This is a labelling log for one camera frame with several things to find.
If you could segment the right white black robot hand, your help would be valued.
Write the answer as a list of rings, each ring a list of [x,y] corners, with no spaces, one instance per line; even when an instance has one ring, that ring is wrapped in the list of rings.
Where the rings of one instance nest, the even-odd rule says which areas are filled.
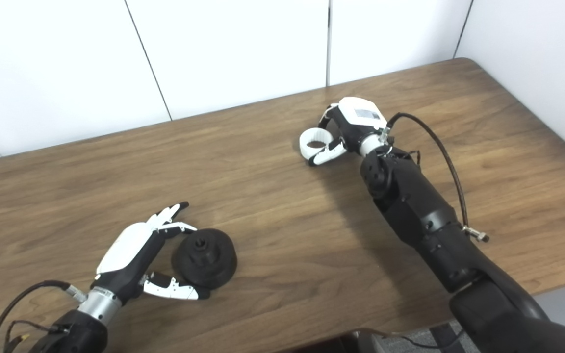
[[[345,153],[365,157],[374,150],[392,152],[387,121],[378,107],[363,98],[342,98],[322,114],[317,127],[300,138],[302,157],[310,167],[323,165]]]

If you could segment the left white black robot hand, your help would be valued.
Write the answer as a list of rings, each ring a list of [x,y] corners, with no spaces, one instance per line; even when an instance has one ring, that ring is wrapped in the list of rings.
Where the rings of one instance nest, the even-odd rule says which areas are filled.
[[[173,276],[149,272],[152,262],[169,239],[193,234],[197,228],[174,221],[188,202],[168,206],[144,222],[130,224],[104,254],[91,287],[110,291],[121,306],[141,294],[176,300],[206,300],[211,291],[178,280]]]

